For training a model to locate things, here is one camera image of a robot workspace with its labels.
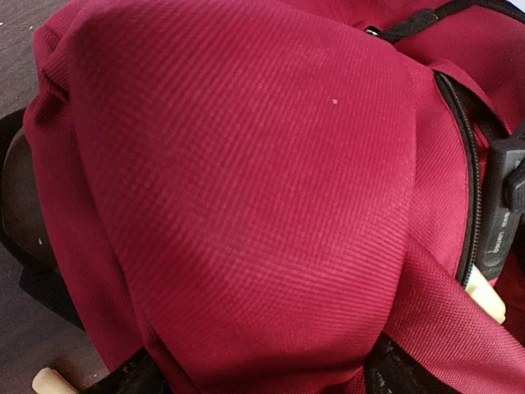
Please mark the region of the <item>peach highlighter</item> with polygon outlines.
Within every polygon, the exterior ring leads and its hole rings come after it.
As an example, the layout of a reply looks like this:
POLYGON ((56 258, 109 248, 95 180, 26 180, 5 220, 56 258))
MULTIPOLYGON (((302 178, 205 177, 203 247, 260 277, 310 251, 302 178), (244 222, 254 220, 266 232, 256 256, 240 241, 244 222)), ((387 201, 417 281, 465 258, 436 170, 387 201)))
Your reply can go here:
POLYGON ((78 394, 79 391, 69 384, 56 370, 41 369, 32 381, 32 389, 38 394, 78 394))

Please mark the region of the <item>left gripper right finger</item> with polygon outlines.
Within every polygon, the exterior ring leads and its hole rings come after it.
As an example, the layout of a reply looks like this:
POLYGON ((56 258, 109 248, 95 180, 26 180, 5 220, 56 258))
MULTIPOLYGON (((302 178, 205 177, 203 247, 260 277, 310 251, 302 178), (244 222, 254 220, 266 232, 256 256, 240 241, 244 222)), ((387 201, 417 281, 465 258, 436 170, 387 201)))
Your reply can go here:
POLYGON ((386 334, 381 334, 364 365, 366 393, 433 393, 425 369, 386 334))

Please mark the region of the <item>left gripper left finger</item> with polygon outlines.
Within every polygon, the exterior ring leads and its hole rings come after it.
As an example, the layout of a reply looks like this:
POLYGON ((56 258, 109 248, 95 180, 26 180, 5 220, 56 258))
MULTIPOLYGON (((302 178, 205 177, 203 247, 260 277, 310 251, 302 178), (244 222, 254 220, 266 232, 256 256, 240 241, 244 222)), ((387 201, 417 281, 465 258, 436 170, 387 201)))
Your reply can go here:
POLYGON ((92 393, 164 393, 164 377, 150 354, 139 350, 118 369, 95 383, 92 393))

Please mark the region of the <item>pink highlighter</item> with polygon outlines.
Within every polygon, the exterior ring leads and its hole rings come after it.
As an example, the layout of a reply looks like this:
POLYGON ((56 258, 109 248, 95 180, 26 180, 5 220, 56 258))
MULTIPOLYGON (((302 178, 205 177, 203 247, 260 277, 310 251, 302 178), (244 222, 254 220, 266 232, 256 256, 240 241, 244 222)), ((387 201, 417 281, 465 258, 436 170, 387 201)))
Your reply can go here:
POLYGON ((477 266, 488 281, 502 272, 524 214, 524 141, 491 146, 483 182, 482 243, 477 266))

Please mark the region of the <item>yellow highlighter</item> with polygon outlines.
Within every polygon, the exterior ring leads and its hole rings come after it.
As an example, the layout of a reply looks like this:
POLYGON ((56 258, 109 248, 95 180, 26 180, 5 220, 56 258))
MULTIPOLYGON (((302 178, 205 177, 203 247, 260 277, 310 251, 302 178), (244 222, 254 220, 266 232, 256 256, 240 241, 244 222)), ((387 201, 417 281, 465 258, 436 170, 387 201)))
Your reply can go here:
POLYGON ((506 305, 476 266, 471 269, 465 291, 498 324, 504 323, 506 305))

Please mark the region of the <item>red backpack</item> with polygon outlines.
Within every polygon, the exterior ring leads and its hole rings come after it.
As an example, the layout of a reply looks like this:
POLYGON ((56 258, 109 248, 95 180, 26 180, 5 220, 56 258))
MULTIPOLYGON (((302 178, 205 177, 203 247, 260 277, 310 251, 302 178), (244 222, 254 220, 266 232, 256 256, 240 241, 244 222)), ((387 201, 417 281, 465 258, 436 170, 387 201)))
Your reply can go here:
POLYGON ((70 1, 34 58, 1 242, 109 373, 146 350, 164 393, 366 393, 386 334, 433 393, 523 392, 524 214, 504 323, 465 291, 491 146, 524 141, 521 7, 70 1))

